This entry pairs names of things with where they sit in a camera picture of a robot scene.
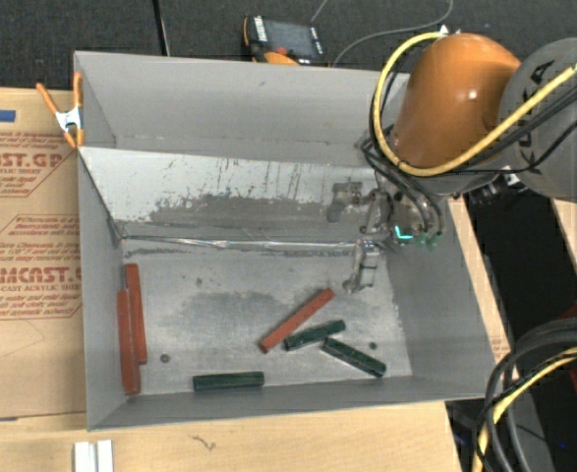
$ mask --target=scratch marks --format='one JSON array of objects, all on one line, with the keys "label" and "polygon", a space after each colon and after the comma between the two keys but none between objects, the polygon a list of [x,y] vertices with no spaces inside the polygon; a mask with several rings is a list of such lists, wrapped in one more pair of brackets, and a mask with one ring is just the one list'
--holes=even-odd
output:
[{"label": "scratch marks", "polygon": [[201,436],[190,436],[190,439],[193,441],[199,441],[199,443],[204,445],[205,449],[207,449],[209,452],[212,452],[216,448],[216,442],[207,443],[207,441]]}]

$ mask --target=red block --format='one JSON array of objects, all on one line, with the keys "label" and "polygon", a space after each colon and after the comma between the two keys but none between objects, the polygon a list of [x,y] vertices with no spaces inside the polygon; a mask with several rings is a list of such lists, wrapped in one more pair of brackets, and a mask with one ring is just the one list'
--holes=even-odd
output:
[{"label": "red block", "polygon": [[142,288],[140,287],[140,267],[137,264],[125,265],[127,288],[131,302],[131,324],[133,326],[135,349],[140,364],[148,361],[146,334],[144,330],[144,309],[142,305]]},{"label": "red block", "polygon": [[293,333],[314,313],[331,301],[334,295],[333,290],[330,288],[326,288],[320,292],[312,301],[300,308],[292,317],[260,341],[260,350],[264,353],[268,353],[270,349],[277,346],[277,344]]},{"label": "red block", "polygon": [[127,395],[140,393],[140,364],[135,351],[133,327],[131,325],[131,304],[129,291],[118,290],[118,334],[120,341],[120,365],[122,368],[122,385]]}]

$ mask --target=white plastic piece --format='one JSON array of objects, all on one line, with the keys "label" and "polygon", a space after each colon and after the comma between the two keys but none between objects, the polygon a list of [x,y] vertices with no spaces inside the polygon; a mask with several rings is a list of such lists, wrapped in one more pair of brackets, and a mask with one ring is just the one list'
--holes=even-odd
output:
[{"label": "white plastic piece", "polygon": [[74,472],[113,472],[113,443],[111,441],[75,442]]}]

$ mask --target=green block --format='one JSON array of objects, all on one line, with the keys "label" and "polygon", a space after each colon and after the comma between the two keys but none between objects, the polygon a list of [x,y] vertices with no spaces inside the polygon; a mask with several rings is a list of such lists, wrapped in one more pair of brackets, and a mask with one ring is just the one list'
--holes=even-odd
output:
[{"label": "green block", "polygon": [[386,365],[378,359],[331,337],[325,340],[322,350],[377,378],[381,378],[386,372]]},{"label": "green block", "polygon": [[192,378],[194,391],[215,389],[253,388],[264,385],[264,373],[252,371],[247,373],[209,374]]},{"label": "green block", "polygon": [[284,346],[288,351],[296,350],[302,346],[324,341],[332,334],[342,332],[345,329],[345,323],[342,320],[328,322],[327,324],[313,326],[302,332],[298,332],[284,339]]}]

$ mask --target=yellow cable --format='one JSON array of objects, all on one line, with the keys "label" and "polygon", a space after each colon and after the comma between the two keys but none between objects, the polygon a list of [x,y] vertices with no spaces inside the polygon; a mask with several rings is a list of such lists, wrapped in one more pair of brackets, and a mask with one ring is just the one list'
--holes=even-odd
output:
[{"label": "yellow cable", "polygon": [[443,33],[435,31],[430,33],[423,33],[421,35],[417,35],[408,39],[397,50],[393,52],[391,57],[386,62],[386,65],[382,69],[379,78],[377,79],[377,84],[375,85],[373,120],[377,143],[379,144],[379,147],[384,153],[384,155],[388,157],[388,159],[395,166],[397,166],[397,168],[400,171],[403,171],[405,173],[408,173],[409,175],[414,175],[417,177],[432,177],[434,175],[439,175],[441,173],[451,171],[455,167],[460,166],[461,164],[467,162],[469,159],[485,150],[485,148],[489,147],[506,130],[508,130],[520,118],[522,118],[530,110],[532,110],[535,106],[537,106],[551,92],[553,92],[560,85],[562,85],[570,78],[572,78],[572,76],[577,74],[577,63],[576,63],[576,65],[574,65],[573,67],[566,68],[563,72],[561,72],[558,76],[552,79],[543,88],[540,88],[533,96],[531,96],[524,104],[520,105],[520,107],[517,110],[515,110],[509,117],[507,117],[504,121],[502,121],[495,129],[489,132],[482,140],[477,142],[475,145],[473,145],[471,148],[463,152],[458,157],[455,157],[454,159],[448,162],[440,164],[439,166],[434,166],[431,168],[418,168],[406,162],[402,162],[402,160],[395,154],[395,152],[393,152],[393,150],[388,145],[388,142],[386,141],[386,137],[384,136],[384,132],[381,126],[381,110],[380,110],[381,96],[388,74],[392,70],[393,65],[397,62],[399,57],[404,52],[406,52],[406,50],[408,50],[410,47],[412,47],[418,42],[424,40],[438,39],[441,37],[443,37]]},{"label": "yellow cable", "polygon": [[[552,362],[547,367],[541,369],[527,382],[525,382],[519,388],[514,390],[513,393],[511,393],[507,397],[504,397],[502,400],[498,401],[496,405],[493,407],[493,422],[497,423],[499,419],[502,417],[502,414],[504,414],[504,411],[508,409],[508,406],[511,405],[515,401],[515,399],[519,397],[524,391],[526,391],[532,384],[536,383],[539,379],[548,375],[552,371],[555,371],[562,365],[569,364],[570,362],[576,360],[575,358],[561,358],[565,355],[573,355],[573,354],[577,354],[577,346],[574,348],[569,348],[560,353],[559,355],[552,357],[549,360],[550,362],[552,362],[553,359],[557,360]],[[483,429],[481,430],[481,434],[478,437],[478,446],[483,454],[485,454],[488,445],[489,445],[489,429],[487,428],[487,424],[484,424]],[[482,472],[483,468],[484,468],[483,462],[481,461],[481,458],[478,456],[477,451],[474,449],[474,462],[472,463],[472,472]]]}]

